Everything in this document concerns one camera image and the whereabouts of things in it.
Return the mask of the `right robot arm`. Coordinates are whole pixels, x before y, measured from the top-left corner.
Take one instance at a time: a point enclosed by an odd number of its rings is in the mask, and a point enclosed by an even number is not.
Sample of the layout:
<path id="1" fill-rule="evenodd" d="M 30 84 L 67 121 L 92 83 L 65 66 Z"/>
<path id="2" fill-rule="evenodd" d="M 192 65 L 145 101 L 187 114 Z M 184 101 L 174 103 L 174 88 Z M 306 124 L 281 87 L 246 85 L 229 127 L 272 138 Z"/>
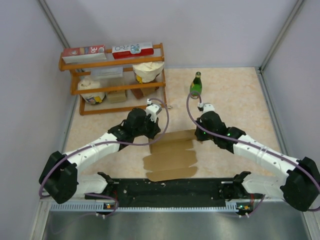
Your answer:
<path id="1" fill-rule="evenodd" d="M 245 173 L 233 185 L 237 197 L 268 195 L 283 199 L 298 211 L 313 211 L 311 206 L 320 194 L 320 172 L 314 160 L 297 159 L 266 147 L 245 131 L 227 127 L 214 111 L 203 113 L 195 124 L 198 141 L 213 141 L 220 149 L 249 159 L 274 174 L 270 177 Z"/>

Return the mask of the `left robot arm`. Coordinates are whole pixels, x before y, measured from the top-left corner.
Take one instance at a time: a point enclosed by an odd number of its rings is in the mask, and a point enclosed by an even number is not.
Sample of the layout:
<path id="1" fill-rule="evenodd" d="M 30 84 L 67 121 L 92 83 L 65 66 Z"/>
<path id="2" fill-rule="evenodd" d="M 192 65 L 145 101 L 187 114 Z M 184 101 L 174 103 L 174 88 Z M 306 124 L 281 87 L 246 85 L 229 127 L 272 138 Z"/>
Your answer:
<path id="1" fill-rule="evenodd" d="M 162 107 L 152 103 L 134 108 L 127 118 L 104 133 L 95 141 L 74 151 L 52 153 L 39 177 L 40 196 L 47 192 L 56 203 L 63 204 L 86 194 L 109 198 L 114 191 L 111 179 L 105 173 L 84 176 L 81 173 L 98 160 L 135 145 L 135 138 L 153 139 L 160 131 L 158 114 Z"/>

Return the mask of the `brown cardboard box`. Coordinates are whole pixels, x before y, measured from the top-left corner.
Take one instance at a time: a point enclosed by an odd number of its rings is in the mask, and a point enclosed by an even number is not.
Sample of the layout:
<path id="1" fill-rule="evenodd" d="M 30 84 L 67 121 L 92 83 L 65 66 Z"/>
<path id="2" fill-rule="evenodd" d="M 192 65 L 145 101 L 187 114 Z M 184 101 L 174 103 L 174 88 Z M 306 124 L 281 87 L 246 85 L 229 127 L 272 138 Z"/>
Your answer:
<path id="1" fill-rule="evenodd" d="M 169 132 L 149 146 L 150 155 L 143 158 L 146 178 L 152 182 L 187 179 L 198 170 L 193 141 L 195 130 Z"/>

